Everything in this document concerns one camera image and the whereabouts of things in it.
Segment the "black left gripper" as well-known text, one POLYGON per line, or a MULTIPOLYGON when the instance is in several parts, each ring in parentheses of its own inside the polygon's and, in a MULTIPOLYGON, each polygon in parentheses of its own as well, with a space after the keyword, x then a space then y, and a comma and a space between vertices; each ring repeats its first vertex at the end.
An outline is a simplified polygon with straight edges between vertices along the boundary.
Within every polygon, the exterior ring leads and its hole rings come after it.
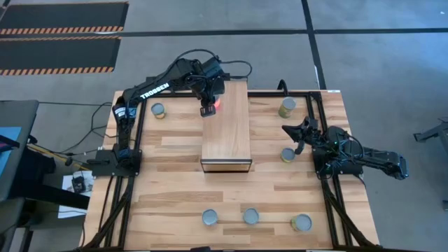
MULTIPOLYGON (((219 81, 219 76, 205 76, 193 74, 190 76, 190 89, 195 94, 196 98, 202 104, 212 104, 200 108, 200 115, 203 118, 213 116, 216 114, 216 102, 214 94, 214 85, 219 81)), ((225 84, 221 83, 217 89, 217 101, 225 94, 225 84)))

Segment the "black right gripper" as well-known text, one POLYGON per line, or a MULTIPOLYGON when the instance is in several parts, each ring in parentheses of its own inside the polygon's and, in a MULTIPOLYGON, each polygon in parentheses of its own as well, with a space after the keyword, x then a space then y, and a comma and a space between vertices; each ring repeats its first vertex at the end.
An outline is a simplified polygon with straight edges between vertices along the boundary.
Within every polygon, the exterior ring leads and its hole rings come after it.
POLYGON ((308 121, 303 120, 301 124, 297 126, 293 125, 282 125, 282 130, 287 133, 287 135, 294 141, 299 142, 303 141, 304 138, 307 137, 307 143, 311 146, 322 147, 326 144, 326 138, 322 135, 321 131, 315 127, 311 127, 308 129, 308 121))

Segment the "tall yellow-green can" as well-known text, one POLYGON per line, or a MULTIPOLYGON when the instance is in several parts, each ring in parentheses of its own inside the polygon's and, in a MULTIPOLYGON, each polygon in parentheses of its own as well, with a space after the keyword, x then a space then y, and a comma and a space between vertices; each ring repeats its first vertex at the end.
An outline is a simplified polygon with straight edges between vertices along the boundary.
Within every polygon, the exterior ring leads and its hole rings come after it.
POLYGON ((312 229, 312 219, 305 213, 292 217, 290 224, 291 227, 298 232, 308 232, 312 229))
POLYGON ((289 118, 296 108, 296 101, 292 97, 285 97, 278 110, 278 114, 282 118, 289 118))

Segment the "orange-gold labelled can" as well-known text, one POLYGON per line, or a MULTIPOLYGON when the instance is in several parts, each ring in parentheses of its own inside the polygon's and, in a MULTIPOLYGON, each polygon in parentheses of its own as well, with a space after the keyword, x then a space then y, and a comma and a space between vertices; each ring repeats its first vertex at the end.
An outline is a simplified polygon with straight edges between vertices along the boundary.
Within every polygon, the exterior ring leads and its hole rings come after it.
POLYGON ((161 103, 155 103, 150 109, 157 119, 163 119, 165 117, 165 107, 161 103))

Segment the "teal labelled can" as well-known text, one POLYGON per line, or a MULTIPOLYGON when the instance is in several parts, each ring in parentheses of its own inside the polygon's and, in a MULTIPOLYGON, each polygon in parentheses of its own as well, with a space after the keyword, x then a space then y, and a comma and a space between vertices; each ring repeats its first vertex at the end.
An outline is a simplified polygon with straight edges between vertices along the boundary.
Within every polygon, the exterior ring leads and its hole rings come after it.
POLYGON ((254 208, 247 208, 243 214, 244 222, 248 225, 255 225, 259 221, 259 213, 254 208))

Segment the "white and red tomato can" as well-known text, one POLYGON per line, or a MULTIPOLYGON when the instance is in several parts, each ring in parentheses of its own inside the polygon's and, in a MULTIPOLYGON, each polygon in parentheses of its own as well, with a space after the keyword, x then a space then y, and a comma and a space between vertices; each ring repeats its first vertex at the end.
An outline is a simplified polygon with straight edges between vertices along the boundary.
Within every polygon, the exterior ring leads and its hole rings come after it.
POLYGON ((218 214, 213 209, 207 209, 202 213, 202 222, 207 226, 212 226, 218 222, 218 214))

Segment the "small black device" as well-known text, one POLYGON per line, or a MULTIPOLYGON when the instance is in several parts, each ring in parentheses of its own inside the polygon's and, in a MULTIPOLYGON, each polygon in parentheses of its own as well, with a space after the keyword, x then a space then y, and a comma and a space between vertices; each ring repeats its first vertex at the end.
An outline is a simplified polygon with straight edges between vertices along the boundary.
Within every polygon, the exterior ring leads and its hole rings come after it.
POLYGON ((84 193, 86 191, 85 179, 82 176, 73 177, 71 183, 75 193, 84 193))

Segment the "black hazard-striped floor mat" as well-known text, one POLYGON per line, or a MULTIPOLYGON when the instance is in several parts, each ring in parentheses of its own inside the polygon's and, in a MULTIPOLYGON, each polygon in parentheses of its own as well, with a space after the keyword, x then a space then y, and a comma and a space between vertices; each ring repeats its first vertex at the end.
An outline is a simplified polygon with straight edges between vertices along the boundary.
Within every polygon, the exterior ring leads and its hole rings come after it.
POLYGON ((119 36, 0 39, 0 76, 111 73, 119 36))
POLYGON ((18 4, 4 9, 0 35, 119 32, 127 2, 18 4))

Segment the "white paper sheet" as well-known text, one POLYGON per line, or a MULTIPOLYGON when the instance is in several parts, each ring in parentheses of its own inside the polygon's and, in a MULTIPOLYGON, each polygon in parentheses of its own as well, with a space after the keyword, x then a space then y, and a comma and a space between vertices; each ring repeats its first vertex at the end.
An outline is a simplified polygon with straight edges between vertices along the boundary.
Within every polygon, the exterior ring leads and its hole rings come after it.
MULTIPOLYGON (((80 194, 90 197, 94 185, 94 178, 92 176, 91 171, 76 171, 72 175, 63 176, 62 189, 74 193, 74 188, 71 181, 72 179, 76 179, 78 177, 84 178, 84 184, 85 184, 85 190, 80 194)), ((84 216, 86 213, 87 213, 86 209, 79 209, 70 206, 60 205, 59 210, 57 212, 57 217, 59 219, 73 218, 77 216, 84 216)))

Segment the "grey side desk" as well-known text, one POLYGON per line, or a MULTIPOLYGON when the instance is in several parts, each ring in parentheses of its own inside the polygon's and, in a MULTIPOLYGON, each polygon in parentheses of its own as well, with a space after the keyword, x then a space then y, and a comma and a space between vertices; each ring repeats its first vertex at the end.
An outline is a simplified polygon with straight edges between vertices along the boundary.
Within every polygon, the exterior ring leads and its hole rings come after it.
POLYGON ((0 131, 4 128, 20 128, 16 138, 20 147, 12 150, 7 160, 0 161, 0 202, 7 200, 10 195, 38 107, 37 100, 0 101, 0 131))

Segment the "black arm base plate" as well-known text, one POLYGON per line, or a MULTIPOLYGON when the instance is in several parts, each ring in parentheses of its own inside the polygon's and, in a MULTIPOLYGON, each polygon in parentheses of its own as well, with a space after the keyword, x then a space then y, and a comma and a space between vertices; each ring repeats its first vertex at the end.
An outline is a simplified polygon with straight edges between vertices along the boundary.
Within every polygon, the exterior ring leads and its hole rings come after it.
POLYGON ((93 176, 136 176, 140 172, 142 152, 131 150, 129 157, 118 157, 114 150, 98 150, 86 167, 93 176))
POLYGON ((363 173, 360 164, 353 163, 346 157, 340 157, 328 150, 314 148, 312 156, 315 172, 320 179, 330 179, 336 174, 359 175, 363 173))

